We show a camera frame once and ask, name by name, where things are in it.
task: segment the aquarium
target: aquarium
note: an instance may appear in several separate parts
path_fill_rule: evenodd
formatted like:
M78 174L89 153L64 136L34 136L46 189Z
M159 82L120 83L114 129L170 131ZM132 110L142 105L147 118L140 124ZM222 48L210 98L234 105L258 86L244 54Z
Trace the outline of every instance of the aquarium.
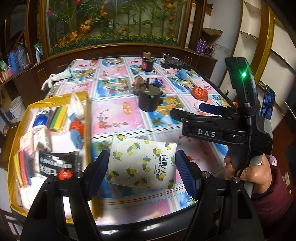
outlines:
M184 0L47 0L50 54L120 42L178 45Z

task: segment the table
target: table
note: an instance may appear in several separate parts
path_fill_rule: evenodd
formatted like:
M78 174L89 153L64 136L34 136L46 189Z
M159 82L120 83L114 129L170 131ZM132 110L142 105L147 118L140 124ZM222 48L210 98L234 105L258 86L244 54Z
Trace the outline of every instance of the table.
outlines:
M47 97L72 91L87 91L92 107L92 159L102 150L110 150L113 134L178 143L188 158L202 171L218 175L224 168L227 146L182 136L182 123L173 120L169 113L180 108L198 115L209 115L199 110L202 103L191 95L198 85L209 92L206 103L227 106L223 97L195 71L187 71L188 79L176 77L175 69L160 66L162 58L155 58L154 70L141 70L140 57L117 57L99 60L74 60L67 67L72 77L57 82ZM141 75L162 85L167 92L164 102L154 112L143 112L138 97L133 95L134 77ZM178 213L195 204L186 193L176 170L173 190L151 190L118 186L103 181L99 190L103 216L97 225L123 225Z

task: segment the red packet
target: red packet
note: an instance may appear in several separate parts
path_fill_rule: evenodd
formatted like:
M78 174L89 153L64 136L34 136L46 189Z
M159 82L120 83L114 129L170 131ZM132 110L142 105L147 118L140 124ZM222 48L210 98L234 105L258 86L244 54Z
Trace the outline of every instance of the red packet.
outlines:
M207 90L195 86L191 92L192 96L197 100L207 101Z

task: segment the smartphone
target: smartphone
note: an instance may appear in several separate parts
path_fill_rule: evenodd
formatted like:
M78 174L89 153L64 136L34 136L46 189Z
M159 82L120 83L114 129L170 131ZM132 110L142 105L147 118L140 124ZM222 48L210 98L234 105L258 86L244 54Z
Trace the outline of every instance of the smartphone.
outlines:
M272 111L274 108L275 97L276 97L276 93L267 85L265 87L263 106L261 108L260 116L268 120L271 119Z

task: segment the blue gripper pad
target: blue gripper pad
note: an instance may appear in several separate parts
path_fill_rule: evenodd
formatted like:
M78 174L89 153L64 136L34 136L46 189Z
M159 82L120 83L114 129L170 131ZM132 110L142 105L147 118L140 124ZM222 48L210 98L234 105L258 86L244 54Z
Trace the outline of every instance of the blue gripper pad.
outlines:
M212 104L201 103L199 105L199 109L203 112L206 112L206 113L211 113L214 115L222 115L223 116L223 110L222 110L221 106L215 106Z
M84 173L91 177L87 200L96 196L106 175L110 153L103 150L95 162L89 164Z
M178 150L176 152L176 166L188 195L197 200L198 190L196 187L196 179L198 179L198 174L201 173L201 170L196 163L188 160L183 150Z

